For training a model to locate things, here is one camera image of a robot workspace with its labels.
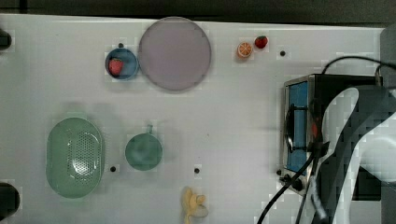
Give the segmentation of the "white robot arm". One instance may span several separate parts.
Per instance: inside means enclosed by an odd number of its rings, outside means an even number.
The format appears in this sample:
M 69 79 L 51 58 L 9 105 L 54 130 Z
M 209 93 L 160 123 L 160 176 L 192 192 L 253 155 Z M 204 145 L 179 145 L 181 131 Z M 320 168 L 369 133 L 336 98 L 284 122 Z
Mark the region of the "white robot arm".
M 395 183 L 395 90 L 358 86 L 340 92 L 322 121 L 324 153 L 309 171 L 296 224 L 350 224 L 350 205 L 364 168 Z

